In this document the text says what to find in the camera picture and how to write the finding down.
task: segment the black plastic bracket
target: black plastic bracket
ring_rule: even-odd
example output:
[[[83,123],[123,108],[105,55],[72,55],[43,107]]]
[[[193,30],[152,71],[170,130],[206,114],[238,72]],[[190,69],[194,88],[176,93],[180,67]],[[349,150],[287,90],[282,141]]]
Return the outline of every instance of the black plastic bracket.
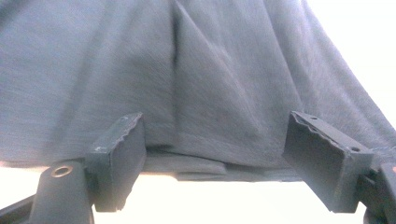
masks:
[[[283,157],[330,211],[396,223],[396,162],[371,168],[374,152],[314,116],[291,112]]]
[[[146,159],[142,114],[118,119],[85,158],[55,162],[40,176],[36,195],[0,210],[0,223],[94,223],[98,212],[115,212]]]

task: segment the draped cloth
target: draped cloth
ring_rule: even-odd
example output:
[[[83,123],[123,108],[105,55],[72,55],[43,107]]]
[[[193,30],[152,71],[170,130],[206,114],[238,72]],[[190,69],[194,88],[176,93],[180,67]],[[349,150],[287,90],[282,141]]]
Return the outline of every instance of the draped cloth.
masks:
[[[292,110],[396,146],[305,1],[0,2],[0,161],[82,157],[143,112],[146,172],[296,180],[281,157]]]

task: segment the metal bar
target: metal bar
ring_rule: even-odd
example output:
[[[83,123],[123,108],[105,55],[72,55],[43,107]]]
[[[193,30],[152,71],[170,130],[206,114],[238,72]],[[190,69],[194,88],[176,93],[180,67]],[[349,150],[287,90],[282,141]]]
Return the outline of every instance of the metal bar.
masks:
[[[35,195],[0,210],[0,223],[27,223]]]
[[[376,184],[388,223],[396,223],[396,163],[381,164]]]

